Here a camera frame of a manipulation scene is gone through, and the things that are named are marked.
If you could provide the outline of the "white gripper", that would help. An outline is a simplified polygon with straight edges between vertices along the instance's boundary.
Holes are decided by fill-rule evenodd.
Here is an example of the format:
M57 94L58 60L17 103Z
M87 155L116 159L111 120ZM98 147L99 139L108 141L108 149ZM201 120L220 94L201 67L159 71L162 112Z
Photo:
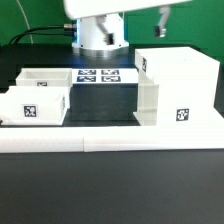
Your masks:
M154 27L155 36L163 38L166 35L166 22L171 13L168 5L188 2L191 0L63 0L66 15L71 20L96 17L96 24L105 36L107 45L114 44L114 34L106 26L106 17L101 15L141 10L158 7L161 18Z

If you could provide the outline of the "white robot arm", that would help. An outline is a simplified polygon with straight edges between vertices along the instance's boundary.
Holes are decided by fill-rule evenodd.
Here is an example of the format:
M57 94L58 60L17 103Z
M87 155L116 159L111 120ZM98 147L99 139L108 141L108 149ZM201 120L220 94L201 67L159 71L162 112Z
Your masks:
M191 0L63 0L67 17L76 20L76 54L109 58L126 53L129 43L124 38L124 19L120 13L159 8L161 18L155 35L164 37L170 6Z

